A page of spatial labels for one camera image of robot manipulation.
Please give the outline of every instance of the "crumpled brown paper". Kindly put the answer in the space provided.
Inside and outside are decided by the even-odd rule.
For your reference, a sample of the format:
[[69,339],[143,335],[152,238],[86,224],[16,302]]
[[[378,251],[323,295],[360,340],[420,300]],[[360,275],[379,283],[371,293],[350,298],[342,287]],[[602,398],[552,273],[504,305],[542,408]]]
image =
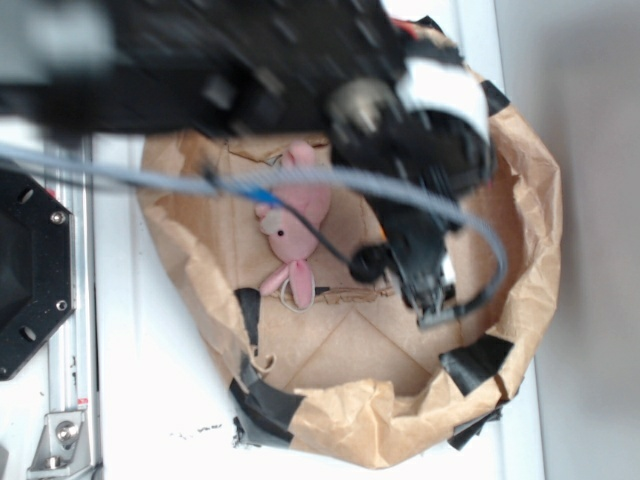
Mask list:
[[[258,288],[280,264],[259,232],[253,205],[229,197],[140,193],[160,258],[223,378],[241,382],[246,355],[269,385],[305,397],[289,425],[292,448],[388,467],[451,437],[454,427],[516,394],[556,306],[560,174],[513,106],[491,118],[491,134],[496,177],[463,206],[498,231],[509,273],[486,308],[425,332],[390,285],[354,282],[346,267],[319,247],[309,263],[316,286],[329,290],[303,314],[285,309],[277,295],[263,299],[259,355],[253,357],[234,290]],[[149,138],[143,167],[170,174],[200,172],[204,163],[229,174],[277,168],[278,155],[299,138],[330,168],[330,146],[321,135],[225,141],[194,132]],[[333,191],[322,231],[349,254],[381,235],[362,197],[341,190]],[[489,279],[494,259],[467,230],[451,235],[447,244],[462,302]],[[514,347],[499,374],[465,397],[438,355],[473,343],[487,330]]]

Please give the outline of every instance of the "stuffed animal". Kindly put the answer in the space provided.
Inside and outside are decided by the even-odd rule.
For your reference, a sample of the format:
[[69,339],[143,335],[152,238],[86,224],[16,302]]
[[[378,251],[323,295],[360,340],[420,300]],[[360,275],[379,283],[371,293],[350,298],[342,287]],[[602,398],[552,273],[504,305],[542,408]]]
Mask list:
[[[309,167],[316,163],[313,148],[305,142],[293,142],[282,156],[282,168]],[[329,211],[331,189],[324,185],[286,185],[274,188],[272,193],[291,205],[315,227]],[[277,206],[258,204],[256,215],[260,218],[260,231],[269,236],[269,245],[284,262],[260,285],[261,295],[270,295],[282,287],[280,299],[285,306],[296,310],[284,301],[287,284],[291,285],[293,300],[298,311],[313,304],[315,283],[307,258],[318,246],[318,240],[290,212]]]

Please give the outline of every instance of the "black electrical tape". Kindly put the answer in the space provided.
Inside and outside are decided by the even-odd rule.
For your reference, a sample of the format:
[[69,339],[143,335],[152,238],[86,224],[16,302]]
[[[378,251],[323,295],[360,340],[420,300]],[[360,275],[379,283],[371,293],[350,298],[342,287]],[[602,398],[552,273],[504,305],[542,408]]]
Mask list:
[[239,288],[235,292],[242,316],[244,328],[249,334],[251,345],[258,345],[258,322],[260,321],[260,292],[255,288]]
[[288,447],[293,439],[289,424],[304,397],[267,385],[246,356],[242,359],[241,378],[249,393],[236,380],[231,383],[230,392],[243,430],[239,435],[242,442]]
[[464,396],[498,374],[513,343],[484,335],[473,345],[440,355],[440,363]]
[[487,415],[482,415],[481,417],[456,427],[453,430],[453,436],[447,440],[447,443],[456,450],[462,450],[465,445],[469,443],[469,440],[476,435],[480,435],[487,422],[494,422],[500,420],[500,418],[502,418],[502,405]]
[[493,82],[485,80],[480,84],[480,86],[487,97],[487,103],[489,104],[489,116],[493,117],[495,114],[500,113],[511,104],[511,101],[507,96],[502,93],[498,87],[493,84]]
[[438,46],[428,38],[416,40],[407,45],[407,57],[428,58],[436,60],[445,65],[462,65],[464,58],[460,55],[458,47],[454,46]]
[[422,25],[423,27],[433,28],[434,30],[439,31],[444,35],[444,32],[442,31],[442,28],[440,28],[440,25],[438,25],[436,21],[433,18],[431,18],[429,15],[427,15],[424,18],[421,18],[416,23],[418,25]]

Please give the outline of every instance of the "paper bag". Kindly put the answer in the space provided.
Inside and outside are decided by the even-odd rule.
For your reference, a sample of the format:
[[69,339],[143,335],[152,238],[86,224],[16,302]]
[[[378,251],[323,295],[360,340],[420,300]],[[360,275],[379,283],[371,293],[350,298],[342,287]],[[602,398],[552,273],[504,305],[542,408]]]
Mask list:
[[[461,446],[512,399],[551,320],[560,273],[561,190],[556,163],[516,109],[483,82],[498,169],[463,200],[507,249],[509,273],[491,303],[427,331],[391,285],[361,285],[320,246],[309,263],[316,300],[293,313],[257,288],[279,265],[254,206],[144,191],[140,203],[168,275],[220,375],[245,440],[340,458],[370,468],[397,464],[450,439]],[[147,140],[143,167],[167,174],[278,167],[304,139],[330,168],[321,135],[211,140],[180,132]],[[334,190],[322,232],[342,252],[380,240],[365,200]],[[458,302],[495,268],[473,232],[451,234]]]

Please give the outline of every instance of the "screw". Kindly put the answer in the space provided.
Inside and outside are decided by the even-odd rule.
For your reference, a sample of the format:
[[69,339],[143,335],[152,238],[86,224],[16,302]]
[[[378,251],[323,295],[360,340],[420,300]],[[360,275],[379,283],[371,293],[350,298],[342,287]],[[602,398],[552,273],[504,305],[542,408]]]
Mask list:
[[211,3],[212,3],[212,2],[210,2],[210,1],[208,1],[208,0],[191,0],[191,3],[192,3],[195,7],[200,8],[200,9],[202,9],[202,10],[205,10],[205,9],[207,9],[207,8],[211,7]]
[[293,30],[291,25],[289,25],[284,19],[280,17],[274,17],[271,20],[271,24],[275,27],[282,38],[284,38],[287,42],[295,44],[298,41],[298,36],[296,32]]
[[44,461],[44,467],[47,470],[57,470],[62,466],[62,459],[58,455],[49,457]]
[[351,0],[351,4],[356,8],[358,12],[364,12],[364,7],[362,6],[362,3],[360,3],[360,0]]
[[78,438],[78,433],[80,433],[78,426],[73,422],[69,422],[68,420],[61,422],[56,427],[56,437],[58,437],[58,440],[64,446],[71,445],[73,442],[75,442]]
[[53,212],[50,219],[51,223],[55,225],[62,225],[67,221],[67,216],[64,212]]
[[360,33],[367,41],[367,43],[369,43],[369,45],[371,45],[372,47],[378,46],[378,37],[376,35],[376,31],[368,22],[356,20],[356,27],[358,27],[358,30],[360,30]]
[[284,85],[282,82],[267,68],[257,69],[254,72],[254,75],[264,88],[269,91],[269,93],[280,96],[284,92]]

